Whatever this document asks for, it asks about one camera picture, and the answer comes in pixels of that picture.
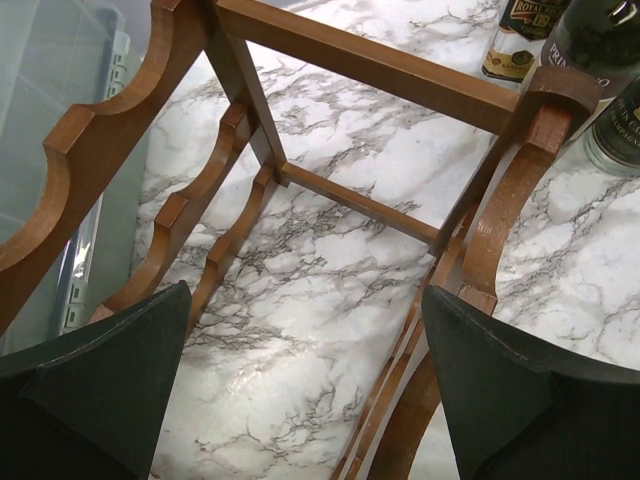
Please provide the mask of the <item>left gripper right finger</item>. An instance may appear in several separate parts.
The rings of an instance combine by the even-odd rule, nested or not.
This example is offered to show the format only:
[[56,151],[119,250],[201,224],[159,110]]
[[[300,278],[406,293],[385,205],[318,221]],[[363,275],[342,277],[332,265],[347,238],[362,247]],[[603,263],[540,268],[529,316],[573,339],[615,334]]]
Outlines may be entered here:
[[429,351],[462,479],[636,479],[639,373],[549,343],[441,287]]

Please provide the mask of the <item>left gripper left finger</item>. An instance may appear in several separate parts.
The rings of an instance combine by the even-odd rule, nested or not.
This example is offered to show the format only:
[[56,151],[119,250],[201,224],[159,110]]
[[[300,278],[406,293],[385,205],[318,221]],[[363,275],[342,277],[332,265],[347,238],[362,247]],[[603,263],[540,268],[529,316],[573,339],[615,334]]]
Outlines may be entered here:
[[2,357],[2,478],[147,478],[191,302],[180,281]]

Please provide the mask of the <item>clear glass wine bottle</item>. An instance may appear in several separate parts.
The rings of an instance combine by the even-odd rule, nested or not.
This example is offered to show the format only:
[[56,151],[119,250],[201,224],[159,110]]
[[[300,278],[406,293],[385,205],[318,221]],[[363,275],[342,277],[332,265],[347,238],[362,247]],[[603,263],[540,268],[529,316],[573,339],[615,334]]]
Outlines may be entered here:
[[606,173],[639,176],[639,77],[592,124],[584,149],[589,160]]

